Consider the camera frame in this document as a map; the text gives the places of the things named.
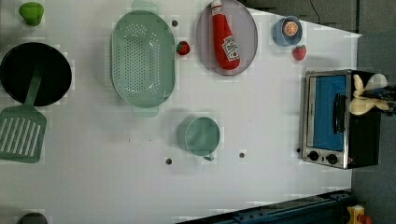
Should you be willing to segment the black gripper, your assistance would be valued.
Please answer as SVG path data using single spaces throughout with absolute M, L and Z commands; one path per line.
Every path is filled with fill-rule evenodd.
M 383 99 L 386 102 L 384 108 L 385 113 L 388 116 L 396 115 L 396 87 L 387 86 L 385 88 L 366 90 L 362 94 L 363 97 Z

